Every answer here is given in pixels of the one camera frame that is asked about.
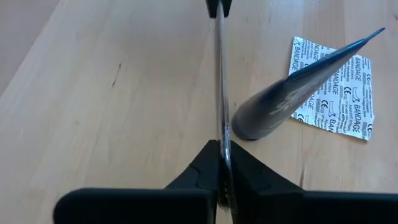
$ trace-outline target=wooden table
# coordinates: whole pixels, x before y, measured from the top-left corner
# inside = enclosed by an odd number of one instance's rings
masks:
[[[337,48],[383,26],[359,52],[373,66],[369,142],[294,120],[234,139],[296,184],[304,173],[305,189],[398,193],[394,0],[234,0],[229,109],[287,76],[293,36]],[[216,138],[213,34],[205,0],[60,0],[0,98],[0,223],[51,223],[80,187],[178,176]]]

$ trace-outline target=white paper wrapper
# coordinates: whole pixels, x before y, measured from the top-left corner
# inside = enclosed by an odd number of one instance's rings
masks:
[[[335,49],[294,37],[289,75]],[[369,140],[373,129],[371,62],[355,55],[317,90],[292,117],[333,133]]]

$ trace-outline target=table surface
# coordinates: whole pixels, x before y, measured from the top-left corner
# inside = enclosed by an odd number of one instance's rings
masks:
[[[54,7],[0,98],[0,223],[51,223],[81,187],[165,187],[217,138],[205,0]],[[293,36],[337,48],[385,26],[359,52],[373,66],[369,142],[292,119],[233,139],[305,189],[398,193],[397,1],[234,0],[225,25],[230,114],[287,76]]]

